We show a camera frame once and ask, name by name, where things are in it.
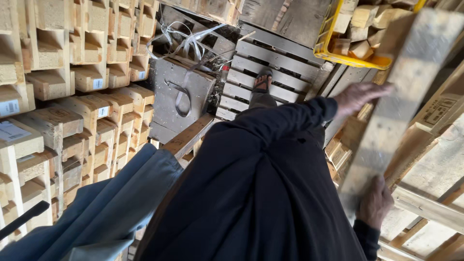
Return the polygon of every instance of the barcode label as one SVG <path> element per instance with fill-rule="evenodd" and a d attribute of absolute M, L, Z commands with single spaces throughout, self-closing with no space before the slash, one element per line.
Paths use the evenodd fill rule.
<path fill-rule="evenodd" d="M 0 102 L 0 116 L 8 116 L 19 112 L 18 100 Z"/>
<path fill-rule="evenodd" d="M 0 123 L 0 139 L 4 141 L 10 142 L 29 135 L 31 135 L 30 132 L 13 125 L 9 121 Z"/>
<path fill-rule="evenodd" d="M 110 108 L 109 106 L 106 106 L 106 107 L 98 109 L 98 117 L 100 118 L 100 117 L 108 116 L 108 109 L 109 108 Z"/>
<path fill-rule="evenodd" d="M 16 162 L 20 163 L 20 162 L 24 162 L 24 161 L 32 159 L 32 158 L 35 158 L 35 156 L 30 154 L 30 155 L 26 155 L 24 157 L 21 157 L 21 158 L 17 159 Z"/>
<path fill-rule="evenodd" d="M 93 89 L 98 90 L 103 88 L 103 79 L 94 79 L 93 80 Z"/>

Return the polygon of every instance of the blue cloth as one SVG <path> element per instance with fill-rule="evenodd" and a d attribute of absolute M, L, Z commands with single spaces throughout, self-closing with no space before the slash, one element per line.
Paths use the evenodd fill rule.
<path fill-rule="evenodd" d="M 39 227 L 0 252 L 0 260 L 109 260 L 145 226 L 183 168 L 168 150 L 146 144 L 111 179 L 77 191 L 53 226 Z"/>

